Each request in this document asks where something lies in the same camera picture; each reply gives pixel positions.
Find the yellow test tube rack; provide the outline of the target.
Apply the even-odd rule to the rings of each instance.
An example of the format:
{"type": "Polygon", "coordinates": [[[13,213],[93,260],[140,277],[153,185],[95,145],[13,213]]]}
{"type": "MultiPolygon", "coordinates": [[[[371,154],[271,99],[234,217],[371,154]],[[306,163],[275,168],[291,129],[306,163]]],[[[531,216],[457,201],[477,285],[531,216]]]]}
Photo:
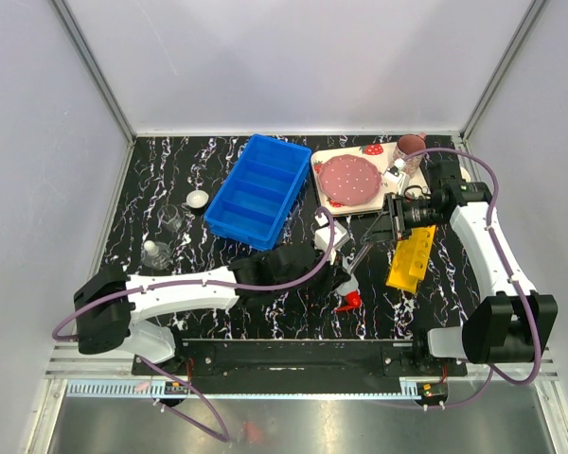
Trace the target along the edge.
{"type": "Polygon", "coordinates": [[[426,275],[436,226],[419,227],[397,243],[392,265],[385,281],[390,288],[415,294],[426,275]]]}

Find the small glass beaker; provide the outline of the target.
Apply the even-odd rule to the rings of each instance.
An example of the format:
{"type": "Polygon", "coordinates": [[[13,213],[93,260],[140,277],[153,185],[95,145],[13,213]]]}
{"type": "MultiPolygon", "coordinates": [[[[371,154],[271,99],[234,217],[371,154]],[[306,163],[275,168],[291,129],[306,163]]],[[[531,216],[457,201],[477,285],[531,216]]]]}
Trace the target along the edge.
{"type": "Polygon", "coordinates": [[[176,205],[163,205],[157,213],[160,226],[169,232],[177,233],[183,224],[182,217],[176,205]]]}

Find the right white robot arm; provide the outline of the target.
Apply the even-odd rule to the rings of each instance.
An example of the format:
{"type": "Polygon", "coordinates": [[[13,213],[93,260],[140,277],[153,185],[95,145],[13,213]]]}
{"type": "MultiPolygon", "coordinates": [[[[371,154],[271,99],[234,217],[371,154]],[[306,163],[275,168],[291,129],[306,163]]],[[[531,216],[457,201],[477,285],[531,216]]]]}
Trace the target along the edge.
{"type": "Polygon", "coordinates": [[[412,366],[431,375],[445,358],[536,365],[558,315],[555,298],[539,293],[517,263],[498,222],[493,189],[466,181],[453,161],[427,170],[429,196],[386,196],[361,241],[402,242],[414,228],[449,225],[468,255],[481,302],[462,325],[428,330],[411,351],[412,366]]]}

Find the white wash bottle red cap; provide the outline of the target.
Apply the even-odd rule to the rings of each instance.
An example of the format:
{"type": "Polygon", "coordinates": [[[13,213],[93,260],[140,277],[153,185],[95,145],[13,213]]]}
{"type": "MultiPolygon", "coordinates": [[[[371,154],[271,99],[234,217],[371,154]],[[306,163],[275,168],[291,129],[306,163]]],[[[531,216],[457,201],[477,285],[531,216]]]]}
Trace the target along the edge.
{"type": "Polygon", "coordinates": [[[363,304],[361,294],[359,292],[359,284],[354,275],[335,289],[335,292],[343,298],[342,304],[335,308],[334,311],[348,312],[356,308],[360,308],[363,304]]]}

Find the glass test tube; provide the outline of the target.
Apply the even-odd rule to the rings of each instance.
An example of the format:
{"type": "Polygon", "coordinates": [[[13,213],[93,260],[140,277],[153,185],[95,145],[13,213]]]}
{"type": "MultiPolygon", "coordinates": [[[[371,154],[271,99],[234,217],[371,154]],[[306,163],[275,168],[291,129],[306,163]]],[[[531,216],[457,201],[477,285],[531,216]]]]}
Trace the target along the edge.
{"type": "Polygon", "coordinates": [[[358,266],[360,265],[360,263],[364,260],[364,258],[367,256],[367,254],[369,253],[369,251],[372,248],[372,244],[371,243],[365,243],[362,248],[354,254],[353,257],[348,257],[346,259],[346,272],[349,275],[353,275],[355,270],[358,268],[358,266]]]}

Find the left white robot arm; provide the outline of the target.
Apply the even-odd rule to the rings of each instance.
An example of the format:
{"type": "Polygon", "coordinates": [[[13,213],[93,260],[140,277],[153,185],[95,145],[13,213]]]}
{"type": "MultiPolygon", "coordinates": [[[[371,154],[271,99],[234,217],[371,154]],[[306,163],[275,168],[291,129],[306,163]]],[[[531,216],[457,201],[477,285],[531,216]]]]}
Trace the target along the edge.
{"type": "Polygon", "coordinates": [[[280,246],[192,274],[128,275],[109,266],[74,294],[78,349],[83,355],[126,351],[173,375],[184,367],[186,352],[168,328],[151,319],[200,309],[227,311],[237,304],[262,306],[302,288],[346,295],[357,282],[346,261],[325,258],[310,244],[280,246]]]}

